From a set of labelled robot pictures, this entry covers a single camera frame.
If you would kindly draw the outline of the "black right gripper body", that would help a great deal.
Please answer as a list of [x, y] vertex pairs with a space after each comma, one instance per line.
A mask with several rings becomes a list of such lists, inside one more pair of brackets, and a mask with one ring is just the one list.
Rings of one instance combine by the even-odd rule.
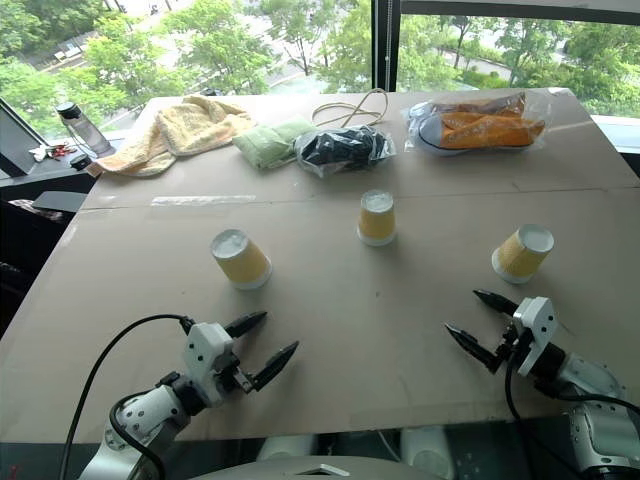
[[520, 322], [514, 319], [508, 320], [505, 330], [502, 333], [501, 341], [496, 349], [498, 358], [496, 371], [502, 366], [506, 366], [510, 361], [515, 367], [522, 363], [522, 348], [520, 337], [523, 334], [523, 327]]

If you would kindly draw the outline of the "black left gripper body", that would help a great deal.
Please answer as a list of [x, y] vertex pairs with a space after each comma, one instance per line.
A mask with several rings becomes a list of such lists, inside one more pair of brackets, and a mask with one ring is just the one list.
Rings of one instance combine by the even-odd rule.
[[250, 392], [250, 376], [242, 370], [240, 360], [232, 349], [216, 358], [215, 383], [221, 395], [229, 395], [235, 390], [245, 394]]

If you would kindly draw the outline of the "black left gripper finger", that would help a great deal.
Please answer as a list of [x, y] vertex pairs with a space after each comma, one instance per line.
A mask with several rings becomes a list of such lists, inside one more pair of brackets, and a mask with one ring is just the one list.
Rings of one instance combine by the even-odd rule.
[[250, 393], [252, 391], [262, 390], [285, 368], [295, 354], [298, 346], [299, 342], [294, 341], [274, 354], [259, 372], [245, 373], [243, 391], [245, 393]]
[[267, 316], [266, 311], [256, 311], [244, 314], [224, 327], [231, 338], [239, 338], [259, 325]]

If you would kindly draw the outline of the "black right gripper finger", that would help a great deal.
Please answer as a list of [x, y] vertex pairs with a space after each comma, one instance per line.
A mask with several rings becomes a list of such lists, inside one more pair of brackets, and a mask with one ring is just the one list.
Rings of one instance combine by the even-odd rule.
[[486, 306], [492, 308], [493, 310], [501, 314], [513, 316], [516, 310], [518, 309], [518, 305], [515, 302], [509, 300], [508, 298], [500, 294], [486, 291], [483, 289], [474, 289], [473, 293]]
[[496, 373], [501, 365], [501, 359], [496, 354], [482, 347], [468, 332], [450, 324], [446, 324], [445, 328], [464, 351], [482, 363], [492, 374]]

